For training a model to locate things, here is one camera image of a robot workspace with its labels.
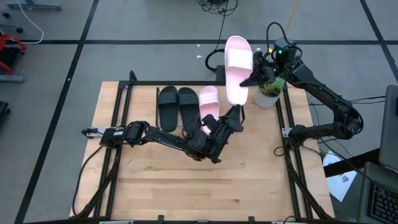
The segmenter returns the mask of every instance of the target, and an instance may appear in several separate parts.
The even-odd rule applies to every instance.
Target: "white cable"
[[[39,41],[37,41],[37,42],[28,42],[28,43],[23,43],[23,44],[39,44],[39,43],[41,43],[41,42],[43,41],[43,38],[44,38],[44,32],[42,31],[42,29],[40,29],[40,27],[38,27],[34,22],[32,22],[31,19],[29,19],[29,17],[27,17],[27,15],[25,14],[25,12],[24,12],[24,10],[23,10],[23,8],[22,8],[22,6],[21,6],[19,0],[16,0],[16,1],[17,1],[18,5],[19,5],[19,8],[21,9],[21,12],[22,12],[23,15],[26,17],[26,19],[27,19],[33,26],[35,26],[36,28],[38,28],[38,30],[41,31],[41,33],[42,33],[42,38],[40,38]]]

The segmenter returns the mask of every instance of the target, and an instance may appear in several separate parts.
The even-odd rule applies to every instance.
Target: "white paper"
[[[323,166],[341,161],[339,157],[334,156],[333,152],[329,151],[328,153],[329,154],[323,158]],[[342,202],[349,187],[353,183],[355,176],[356,172],[350,171],[327,178],[326,181],[328,182],[329,193],[332,194],[337,200]]]

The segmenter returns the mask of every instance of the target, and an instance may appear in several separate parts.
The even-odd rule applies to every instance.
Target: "white plant pot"
[[[261,93],[260,88],[257,86],[256,90],[254,90],[254,103],[261,108],[270,108],[278,101],[279,96],[266,96]]]

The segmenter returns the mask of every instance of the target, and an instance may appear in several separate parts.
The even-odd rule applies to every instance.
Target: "computer keyboard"
[[[368,215],[385,224],[398,224],[398,192],[371,184]]]

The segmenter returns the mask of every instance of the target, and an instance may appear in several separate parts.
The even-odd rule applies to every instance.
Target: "potted plant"
[[[279,99],[285,80],[277,77],[274,83],[259,85],[254,91],[254,103],[261,108],[270,108]]]

